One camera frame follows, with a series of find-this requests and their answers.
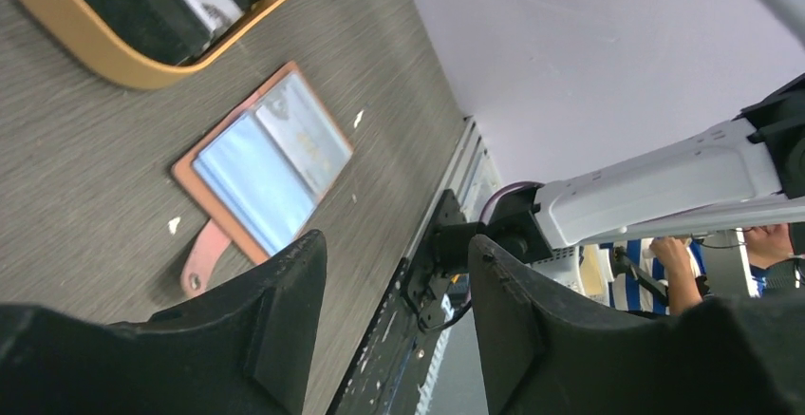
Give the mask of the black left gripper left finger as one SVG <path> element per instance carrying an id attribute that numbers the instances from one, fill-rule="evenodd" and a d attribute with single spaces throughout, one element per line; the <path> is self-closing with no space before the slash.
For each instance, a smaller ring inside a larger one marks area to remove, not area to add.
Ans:
<path id="1" fill-rule="evenodd" d="M 301 413 L 327 262 L 313 230 L 203 295 L 121 323 L 131 339 L 107 413 Z"/>

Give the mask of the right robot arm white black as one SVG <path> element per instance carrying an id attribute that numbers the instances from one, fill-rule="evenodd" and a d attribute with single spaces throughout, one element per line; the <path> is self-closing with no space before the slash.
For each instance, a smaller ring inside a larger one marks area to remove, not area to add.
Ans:
<path id="1" fill-rule="evenodd" d="M 452 275 L 467 271 L 478 235 L 534 263 L 584 244 L 784 221 L 801 255 L 802 78 L 688 139 L 576 178 L 528 182 L 503 194 L 490 218 L 438 227 L 429 250 Z"/>

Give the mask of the oval wooden card tray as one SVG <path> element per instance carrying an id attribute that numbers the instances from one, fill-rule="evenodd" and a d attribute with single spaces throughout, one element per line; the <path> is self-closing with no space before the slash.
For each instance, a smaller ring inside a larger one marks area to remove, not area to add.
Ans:
<path id="1" fill-rule="evenodd" d="M 107 81 L 160 89 L 209 66 L 287 0 L 18 0 Z"/>

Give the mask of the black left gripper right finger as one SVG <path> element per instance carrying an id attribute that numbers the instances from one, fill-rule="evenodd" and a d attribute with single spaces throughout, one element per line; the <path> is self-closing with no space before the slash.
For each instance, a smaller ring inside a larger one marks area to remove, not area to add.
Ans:
<path id="1" fill-rule="evenodd" d="M 469 244 L 491 414 L 681 414 L 692 391 L 661 353 L 671 326 L 602 306 L 486 236 Z"/>

